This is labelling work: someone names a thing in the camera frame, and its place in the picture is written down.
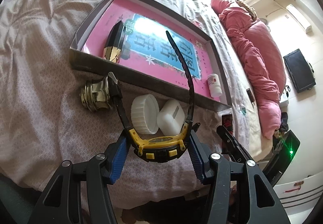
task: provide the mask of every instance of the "dark green fabric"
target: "dark green fabric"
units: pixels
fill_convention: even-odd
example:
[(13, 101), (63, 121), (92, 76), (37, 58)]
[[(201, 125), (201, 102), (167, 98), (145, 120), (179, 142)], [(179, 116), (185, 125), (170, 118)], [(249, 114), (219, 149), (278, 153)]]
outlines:
[(19, 187), (0, 174), (0, 215), (7, 218), (4, 223), (27, 224), (40, 194), (40, 191), (32, 188)]

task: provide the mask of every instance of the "bed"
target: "bed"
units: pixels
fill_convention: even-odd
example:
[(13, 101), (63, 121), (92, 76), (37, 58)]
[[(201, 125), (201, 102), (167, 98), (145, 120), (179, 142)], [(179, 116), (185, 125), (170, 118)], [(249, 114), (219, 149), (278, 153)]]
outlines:
[[(73, 71), (68, 62), (75, 31), (100, 1), (4, 0), (0, 6), (0, 170), (21, 186), (43, 190), (63, 160), (89, 160), (122, 131), (116, 111), (93, 114), (82, 107), (79, 88), (87, 79), (99, 77)], [(256, 161), (264, 158), (272, 141), (261, 135), (257, 106), (246, 93), (251, 85), (217, 15), (201, 0), (156, 1), (209, 35), (224, 66), (233, 108), (219, 113), (196, 108), (193, 120), (201, 122), (199, 139), (220, 151), (215, 130), (222, 114), (232, 113), (236, 138)], [(136, 96), (147, 93), (159, 106), (168, 99), (124, 84), (126, 111)], [(186, 111), (187, 104), (181, 104)], [(201, 187), (187, 152), (180, 159), (155, 164), (130, 151), (121, 178), (109, 192), (114, 207), (129, 209)], [(87, 208), (85, 197), (83, 186), (82, 203)]]

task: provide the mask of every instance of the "pink blanket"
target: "pink blanket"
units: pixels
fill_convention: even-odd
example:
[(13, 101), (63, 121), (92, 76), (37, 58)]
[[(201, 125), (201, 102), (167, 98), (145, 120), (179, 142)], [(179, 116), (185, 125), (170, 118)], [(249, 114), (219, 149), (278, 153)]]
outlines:
[[(245, 31), (254, 24), (251, 16), (236, 2), (228, 0), (212, 0), (211, 7), (226, 28), (227, 35), (253, 86), (262, 134), (270, 139), (275, 129), (280, 127), (281, 112), (278, 106), (280, 93), (276, 82), (269, 78), (259, 50), (245, 37)], [(272, 42), (272, 39), (267, 39), (264, 44)]]

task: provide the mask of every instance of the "metal screw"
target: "metal screw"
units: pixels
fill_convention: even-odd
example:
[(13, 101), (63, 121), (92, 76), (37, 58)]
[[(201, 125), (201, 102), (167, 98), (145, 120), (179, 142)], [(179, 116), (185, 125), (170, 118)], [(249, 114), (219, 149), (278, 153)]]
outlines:
[(96, 158), (97, 160), (105, 159), (105, 154), (102, 154), (102, 153), (97, 154), (97, 155), (95, 156), (95, 158)]
[(212, 159), (214, 159), (214, 160), (218, 160), (218, 159), (220, 159), (220, 158), (221, 158), (221, 156), (220, 156), (219, 154), (217, 154), (217, 153), (213, 153), (213, 154), (211, 155), (211, 158), (212, 158)]
[(255, 161), (253, 161), (253, 160), (248, 160), (248, 161), (247, 161), (247, 164), (248, 164), (249, 166), (255, 166), (255, 165), (256, 165), (256, 162), (255, 162)]
[(62, 162), (62, 166), (63, 167), (67, 167), (67, 166), (69, 166), (70, 165), (70, 161), (68, 161), (68, 160), (64, 160), (63, 162)]

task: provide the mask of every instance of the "black case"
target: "black case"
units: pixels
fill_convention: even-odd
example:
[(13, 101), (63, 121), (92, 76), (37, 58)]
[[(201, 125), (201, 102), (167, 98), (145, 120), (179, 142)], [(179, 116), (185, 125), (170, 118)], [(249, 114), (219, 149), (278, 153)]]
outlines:
[(298, 93), (309, 90), (316, 85), (312, 66), (305, 60), (300, 49), (285, 55), (283, 58)]

